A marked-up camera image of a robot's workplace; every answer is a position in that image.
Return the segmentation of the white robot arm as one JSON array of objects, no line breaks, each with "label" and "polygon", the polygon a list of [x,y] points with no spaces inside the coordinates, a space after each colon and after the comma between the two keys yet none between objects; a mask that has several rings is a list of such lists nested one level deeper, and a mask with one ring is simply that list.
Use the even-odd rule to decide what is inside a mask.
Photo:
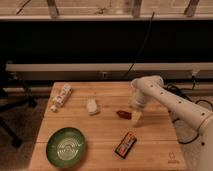
[{"label": "white robot arm", "polygon": [[144,76],[131,81],[131,105],[141,110],[149,97],[159,101],[202,136],[196,171],[213,171],[213,111],[177,96],[163,88],[161,76]]}]

